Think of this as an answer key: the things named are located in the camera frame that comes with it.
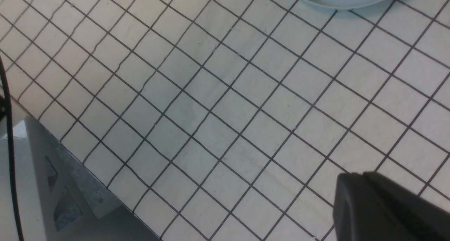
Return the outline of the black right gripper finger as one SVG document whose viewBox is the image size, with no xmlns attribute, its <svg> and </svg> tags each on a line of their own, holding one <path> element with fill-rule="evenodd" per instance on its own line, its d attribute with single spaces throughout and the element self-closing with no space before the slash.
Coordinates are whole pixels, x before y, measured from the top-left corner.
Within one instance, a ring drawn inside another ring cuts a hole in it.
<svg viewBox="0 0 450 241">
<path fill-rule="evenodd" d="M 377 172 L 341 173 L 333 222 L 338 241 L 448 241 L 450 215 Z"/>
</svg>

